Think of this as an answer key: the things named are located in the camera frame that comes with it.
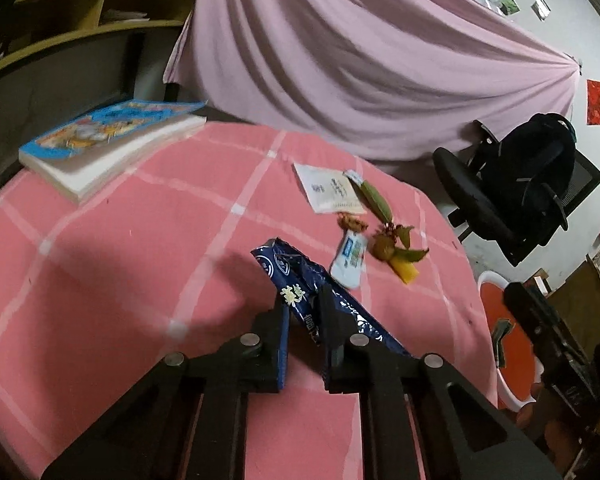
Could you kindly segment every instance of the white paper packet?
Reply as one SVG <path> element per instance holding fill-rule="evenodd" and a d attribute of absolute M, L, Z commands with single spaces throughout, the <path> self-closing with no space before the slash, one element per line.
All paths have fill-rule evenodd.
<path fill-rule="evenodd" d="M 294 164 L 294 168 L 316 213 L 366 212 L 349 179 L 341 171 L 304 164 Z"/>

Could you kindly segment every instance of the yellow wrapper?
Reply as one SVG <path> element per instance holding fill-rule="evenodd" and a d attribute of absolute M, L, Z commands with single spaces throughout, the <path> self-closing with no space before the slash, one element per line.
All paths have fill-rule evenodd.
<path fill-rule="evenodd" d="M 408 285 L 415 280 L 419 274 L 415 265 L 400 257 L 394 256 L 391 258 L 389 260 L 389 265 L 391 265 L 391 268 L 394 270 L 394 272 L 400 276 L 400 279 L 403 283 L 405 283 L 405 285 Z"/>

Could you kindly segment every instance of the red poster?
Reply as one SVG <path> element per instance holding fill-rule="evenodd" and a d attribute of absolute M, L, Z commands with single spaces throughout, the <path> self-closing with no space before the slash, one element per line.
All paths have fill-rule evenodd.
<path fill-rule="evenodd" d="M 587 124 L 600 124 L 600 81 L 587 79 Z"/>

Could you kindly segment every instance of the pink fabric sheet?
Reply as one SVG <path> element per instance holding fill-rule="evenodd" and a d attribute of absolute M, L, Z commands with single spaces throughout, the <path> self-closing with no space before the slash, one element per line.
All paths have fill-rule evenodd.
<path fill-rule="evenodd" d="M 166 82 L 371 160 L 567 114 L 578 64 L 473 0 L 196 0 Z"/>
<path fill-rule="evenodd" d="M 405 286 L 368 257 L 354 295 L 407 349 L 441 353 L 496 401 L 472 271 L 422 192 L 317 136 L 211 123 L 80 207 L 27 171 L 1 190 L 0 438 L 23 468 L 39 476 L 167 352 L 213 352 L 247 331 L 276 297 L 250 255 L 268 238 L 331 263 L 343 233 L 313 213 L 293 161 L 356 169 L 416 226 L 414 247 L 430 247 L 419 277 Z M 250 397 L 248 480 L 362 478 L 357 396 L 327 394 L 321 364 L 295 327 L 285 389 Z"/>

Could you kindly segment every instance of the black chair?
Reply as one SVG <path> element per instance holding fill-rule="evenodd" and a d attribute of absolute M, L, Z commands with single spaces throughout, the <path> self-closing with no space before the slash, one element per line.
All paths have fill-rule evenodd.
<path fill-rule="evenodd" d="M 444 148 L 438 148 L 433 154 L 436 173 L 446 193 L 458 206 L 448 216 L 448 220 L 453 227 L 467 222 L 468 228 L 460 235 L 461 242 L 471 232 L 485 240 L 495 240 L 507 260 L 515 267 L 535 247 L 548 244 L 560 226 L 560 221 L 531 232 L 516 231 L 512 222 L 505 218 L 485 192 L 479 175 L 484 161 L 482 156 L 497 149 L 499 141 L 480 121 L 474 123 L 478 126 L 482 140 L 468 164 Z M 565 216 L 570 215 L 599 184 L 600 170 L 576 150 L 571 180 L 566 192 L 556 198 L 559 202 L 557 206 L 561 206 Z"/>

